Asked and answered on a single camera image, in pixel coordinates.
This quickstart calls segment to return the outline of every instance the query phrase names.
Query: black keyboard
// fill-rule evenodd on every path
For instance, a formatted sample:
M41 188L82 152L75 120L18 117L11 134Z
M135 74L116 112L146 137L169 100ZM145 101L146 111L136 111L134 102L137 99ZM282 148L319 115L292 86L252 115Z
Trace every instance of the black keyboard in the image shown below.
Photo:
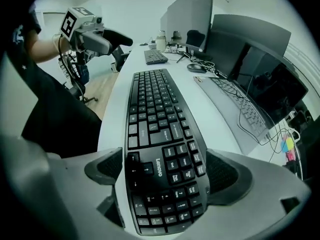
M156 49L144 51L145 63L147 65L166 63L168 58Z
M207 147L166 69L135 73L129 97L125 179L136 231L183 232L207 208Z

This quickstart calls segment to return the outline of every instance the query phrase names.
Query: person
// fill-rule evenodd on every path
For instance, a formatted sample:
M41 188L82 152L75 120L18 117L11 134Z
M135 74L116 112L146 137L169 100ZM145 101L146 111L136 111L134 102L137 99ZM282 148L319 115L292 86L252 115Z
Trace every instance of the person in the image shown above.
M47 153L62 158L89 154L97 151L101 120L81 101L52 76L44 72L37 63L59 55L52 40L39 40L41 31L35 7L23 19L7 41L7 55L13 66L37 96L22 132L22 137L39 144ZM61 38L62 52L70 49L68 40Z

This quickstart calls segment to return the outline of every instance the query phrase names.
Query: white desk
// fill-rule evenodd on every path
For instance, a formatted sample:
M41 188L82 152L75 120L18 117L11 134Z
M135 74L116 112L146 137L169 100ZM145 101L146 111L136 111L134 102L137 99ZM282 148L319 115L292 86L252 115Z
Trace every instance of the white desk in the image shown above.
M119 73L104 113L99 136L98 151L124 147L127 107L133 74L141 71L165 68L169 71L175 84L183 95L185 102L198 125L206 146L214 150L241 154L238 143L224 118L193 79L194 76L201 75L209 77L215 75L208 72L206 74L199 74L188 71L187 65L190 61L187 58L183 58L177 63L177 60L180 58L180 55L178 54L164 53L164 55L170 59L167 63L146 65L144 51L148 49L148 46L135 47ZM265 146L257 145L248 156L269 161L272 153L273 150L271 149L270 144ZM285 156L283 154L274 154L272 162L283 165L285 164ZM125 230L134 234L136 230L127 200L124 170L122 170L115 188L120 211L126 226Z

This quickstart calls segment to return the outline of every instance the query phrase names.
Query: computer mouse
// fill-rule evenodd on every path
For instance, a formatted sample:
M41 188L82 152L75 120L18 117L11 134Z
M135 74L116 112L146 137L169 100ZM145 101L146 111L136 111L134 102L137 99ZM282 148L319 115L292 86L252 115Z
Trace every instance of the computer mouse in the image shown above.
M193 73L207 73L207 71L201 65L196 63L191 63L188 66L186 66L186 68Z

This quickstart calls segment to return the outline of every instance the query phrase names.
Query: monitor screen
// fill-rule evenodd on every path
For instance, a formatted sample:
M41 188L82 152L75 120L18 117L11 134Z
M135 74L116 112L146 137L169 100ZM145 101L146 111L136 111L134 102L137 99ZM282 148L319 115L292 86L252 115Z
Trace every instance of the monitor screen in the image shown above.
M212 9L213 0L176 0L160 20L161 29L165 30L166 41L171 42L174 31L179 31L180 44L189 44L205 50Z
M205 53L212 58L215 69L228 77L248 52L246 41L234 35L211 30Z
M249 49L239 73L233 77L275 124L308 92L293 66L256 47Z
M254 41L284 56L291 32L270 22L242 15L217 14L212 30L240 36Z

